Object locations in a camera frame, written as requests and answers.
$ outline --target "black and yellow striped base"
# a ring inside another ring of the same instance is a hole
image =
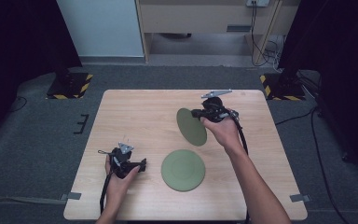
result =
[[[48,99],[78,99],[86,93],[92,75],[88,73],[73,73],[73,83],[70,87],[64,86],[56,78],[47,93]]]
[[[305,94],[299,85],[292,85],[285,90],[279,90],[281,94],[277,95],[276,93],[278,91],[276,89],[274,90],[274,88],[279,88],[279,85],[277,85],[279,77],[280,74],[265,74],[264,76],[260,77],[266,92],[267,99],[291,101],[300,101],[306,99]]]

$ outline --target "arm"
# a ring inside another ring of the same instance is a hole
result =
[[[243,149],[234,121],[230,118],[225,118],[219,123],[210,122],[205,118],[200,120],[206,128],[211,130],[217,142],[228,154],[252,223],[291,223],[281,203]]]
[[[127,190],[130,187],[132,180],[136,177],[139,171],[139,166],[133,168],[124,179],[118,178],[112,174],[109,185],[106,190],[106,204],[103,213],[98,218],[98,224],[113,224],[116,221],[118,209],[124,201]],[[106,156],[105,170],[108,174],[110,171],[109,157]]]

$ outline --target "gray carpet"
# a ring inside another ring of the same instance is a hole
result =
[[[54,79],[43,75],[23,83],[20,98],[0,125],[0,196],[58,199],[71,190],[92,123],[110,89],[250,89],[263,90],[259,76],[270,68],[159,67],[88,65],[73,71],[94,75],[84,98],[48,100]],[[276,122],[304,115],[315,107],[306,101],[268,101]],[[82,134],[77,123],[89,114]],[[337,207],[350,223],[358,223],[358,164],[343,162],[342,151],[323,118],[314,117],[315,132],[328,183]],[[324,186],[313,142],[310,115],[277,126],[309,217],[298,223],[343,223]],[[0,223],[76,223],[63,218],[64,205],[0,203]]]

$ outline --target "black curtain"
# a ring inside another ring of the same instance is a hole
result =
[[[318,104],[344,149],[358,161],[358,2],[302,0],[279,66],[321,74]]]
[[[19,85],[81,66],[55,0],[0,0],[0,121]]]

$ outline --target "yellow and black hazard tape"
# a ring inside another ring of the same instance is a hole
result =
[[[301,100],[306,100],[305,97],[303,96],[290,96],[290,95],[285,95],[285,96],[272,96],[271,95],[271,88],[266,80],[265,76],[260,76],[260,80],[263,83],[263,87],[264,90],[266,92],[266,96],[268,99],[272,99],[272,100],[290,100],[290,101],[301,101]]]
[[[87,76],[85,77],[85,79],[84,79],[83,83],[81,84],[81,86],[78,87],[78,91],[71,92],[71,93],[59,93],[59,92],[57,92],[56,94],[48,95],[48,99],[63,100],[63,99],[78,99],[78,98],[82,98],[84,96],[84,94],[86,93],[87,88],[89,87],[89,84],[91,82],[92,76],[93,76],[92,74],[87,74]]]

